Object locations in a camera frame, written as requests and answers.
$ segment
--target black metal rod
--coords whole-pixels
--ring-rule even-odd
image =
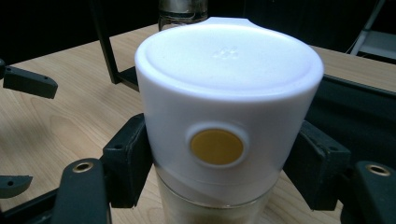
[[[105,56],[107,70],[110,74],[111,82],[117,84],[121,82],[121,80],[118,78],[119,70],[114,58],[113,49],[111,48],[111,42],[103,15],[102,4],[100,0],[90,0],[90,7],[96,33]]]

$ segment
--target black bracket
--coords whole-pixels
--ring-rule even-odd
[[[103,13],[103,7],[100,0],[90,0],[91,14],[97,36],[99,38],[102,52],[105,56],[108,73],[110,74],[111,82],[118,84],[120,82],[138,91],[136,71],[134,67],[119,72],[114,58],[113,49],[111,48],[110,35],[106,28],[106,22]]]

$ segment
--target clear glass container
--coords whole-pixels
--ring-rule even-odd
[[[211,206],[192,202],[171,190],[157,175],[166,224],[254,224],[268,202],[271,190],[251,202]]]
[[[207,19],[207,0],[160,0],[159,30]]]

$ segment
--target metal screw hole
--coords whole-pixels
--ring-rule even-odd
[[[366,168],[375,175],[390,176],[390,171],[382,166],[369,164]]]
[[[92,167],[93,167],[93,163],[92,162],[84,161],[84,162],[80,163],[79,165],[75,166],[73,168],[73,172],[74,173],[87,172],[87,171],[91,170]]]

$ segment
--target round button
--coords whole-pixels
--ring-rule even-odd
[[[192,153],[201,161],[214,165],[238,160],[243,150],[239,137],[222,129],[201,131],[191,139]]]

